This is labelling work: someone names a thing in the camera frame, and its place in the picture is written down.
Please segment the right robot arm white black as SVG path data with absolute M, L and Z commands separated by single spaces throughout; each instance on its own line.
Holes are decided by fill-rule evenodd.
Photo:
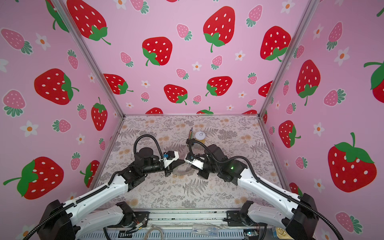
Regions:
M 342 234 L 324 215 L 318 212 L 315 200 L 308 194 L 302 196 L 284 190 L 258 176 L 251 162 L 243 156 L 228 158 L 216 145 L 206 146 L 197 140 L 187 141 L 189 153 L 185 161 L 199 170 L 199 176 L 208 178 L 216 174 L 227 183 L 249 190 L 262 197 L 284 216 L 277 227 L 295 240 L 313 239 L 319 220 L 322 220 L 336 235 Z

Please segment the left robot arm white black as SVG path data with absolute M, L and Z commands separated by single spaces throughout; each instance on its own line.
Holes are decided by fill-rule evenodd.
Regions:
M 158 149 L 160 154 L 156 156 L 151 148 L 138 150 L 137 145 L 143 138 L 150 138 L 156 147 L 160 146 L 152 135 L 138 137 L 134 142 L 134 161 L 128 167 L 114 172 L 107 183 L 72 201 L 51 202 L 39 224 L 24 238 L 28 240 L 38 234 L 41 240 L 77 240 L 86 233 L 86 217 L 89 217 L 92 211 L 133 190 L 144 182 L 148 174 L 164 172 L 168 177 L 175 168 L 184 164 L 177 151 L 164 153 Z

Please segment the yellow tin can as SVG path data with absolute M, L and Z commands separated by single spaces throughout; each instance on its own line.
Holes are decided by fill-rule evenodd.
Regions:
M 195 139 L 201 143 L 205 143 L 206 141 L 206 134 L 202 131 L 198 131 L 195 133 Z

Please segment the colourful hex key set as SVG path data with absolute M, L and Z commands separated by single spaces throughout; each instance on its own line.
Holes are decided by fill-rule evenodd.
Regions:
M 195 140 L 193 128 L 190 129 L 189 136 L 186 140 L 186 144 L 189 145 L 191 141 Z

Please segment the clear plastic box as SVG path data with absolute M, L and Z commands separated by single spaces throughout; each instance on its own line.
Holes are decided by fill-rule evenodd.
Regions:
M 193 224 L 192 233 L 205 237 L 218 237 L 221 228 L 216 225 Z

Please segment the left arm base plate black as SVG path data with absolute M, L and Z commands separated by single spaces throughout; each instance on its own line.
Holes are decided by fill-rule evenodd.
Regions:
M 118 228 L 133 228 L 136 225 L 142 224 L 141 227 L 145 228 L 148 224 L 150 212 L 133 212 L 125 214 L 123 219 L 116 225 Z

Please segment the aluminium rail frame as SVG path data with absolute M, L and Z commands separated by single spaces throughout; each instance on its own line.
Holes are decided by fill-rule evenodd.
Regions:
M 239 209 L 197 210 L 140 210 L 150 212 L 148 224 L 138 230 L 133 228 L 106 227 L 92 230 L 82 240 L 272 240 L 272 229 L 277 227 L 282 213 L 274 208 L 252 205 L 248 211 L 254 227 L 229 227 L 224 222 L 227 211 Z M 192 233 L 193 224 L 216 225 L 218 237 L 205 237 Z

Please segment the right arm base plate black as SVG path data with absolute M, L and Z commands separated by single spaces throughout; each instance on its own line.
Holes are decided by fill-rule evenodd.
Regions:
M 227 222 L 229 227 L 254 227 L 257 225 L 246 214 L 240 213 L 240 211 L 227 211 L 224 222 Z

